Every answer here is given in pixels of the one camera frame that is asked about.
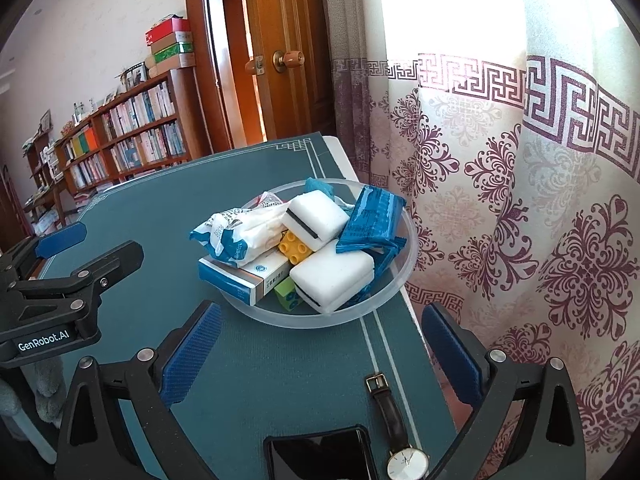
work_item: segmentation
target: watch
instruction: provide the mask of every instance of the watch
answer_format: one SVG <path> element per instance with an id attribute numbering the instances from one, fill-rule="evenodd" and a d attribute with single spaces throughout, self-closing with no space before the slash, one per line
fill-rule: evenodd
<path id="1" fill-rule="evenodd" d="M 367 389 L 382 414 L 389 441 L 391 457 L 386 463 L 390 480 L 422 480 L 429 474 L 429 457 L 420 449 L 411 447 L 404 420 L 384 374 L 365 378 Z"/>

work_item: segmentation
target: plastic bowl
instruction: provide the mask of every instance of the plastic bowl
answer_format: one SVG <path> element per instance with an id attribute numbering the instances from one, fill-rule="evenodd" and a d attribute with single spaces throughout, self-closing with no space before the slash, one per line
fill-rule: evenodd
<path id="1" fill-rule="evenodd" d="M 322 178 L 334 186 L 334 193 L 347 203 L 355 203 L 364 184 L 353 180 Z M 304 192 L 305 181 L 299 180 L 291 184 L 271 189 L 282 200 L 289 201 Z M 256 200 L 242 207 L 251 208 Z M 398 293 L 404 282 L 414 270 L 418 257 L 418 236 L 409 213 L 403 209 L 401 221 L 398 223 L 397 236 L 407 238 L 404 249 L 396 256 L 389 269 L 374 285 L 372 295 L 360 303 L 349 307 L 341 307 L 330 314 L 319 314 L 306 303 L 297 306 L 291 313 L 285 313 L 275 293 L 271 291 L 256 306 L 249 306 L 232 295 L 222 292 L 225 299 L 240 312 L 263 323 L 283 328 L 324 328 L 347 323 L 376 310 Z"/>

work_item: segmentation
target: yellow toy block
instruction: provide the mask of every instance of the yellow toy block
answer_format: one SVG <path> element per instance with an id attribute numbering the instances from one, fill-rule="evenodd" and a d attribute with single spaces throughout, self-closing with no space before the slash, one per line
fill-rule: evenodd
<path id="1" fill-rule="evenodd" d="M 289 259 L 291 265 L 299 264 L 313 253 L 313 251 L 303 244 L 291 231 L 285 233 L 284 238 L 278 244 L 278 248 L 280 252 Z"/>

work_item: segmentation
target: watch face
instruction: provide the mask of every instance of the watch face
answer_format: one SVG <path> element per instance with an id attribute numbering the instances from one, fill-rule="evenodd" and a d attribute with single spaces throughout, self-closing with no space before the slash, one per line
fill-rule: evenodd
<path id="1" fill-rule="evenodd" d="M 391 480 L 420 480 L 428 472 L 428 457 L 412 447 L 397 452 L 386 464 L 386 473 Z"/>

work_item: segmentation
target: patterned curtain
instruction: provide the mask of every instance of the patterned curtain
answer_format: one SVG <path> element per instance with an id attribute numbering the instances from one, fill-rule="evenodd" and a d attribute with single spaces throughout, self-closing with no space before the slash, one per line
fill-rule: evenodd
<path id="1" fill-rule="evenodd" d="M 562 358 L 600 478 L 640 419 L 638 44 L 609 0 L 326 4 L 338 136 L 408 201 L 418 315 Z"/>

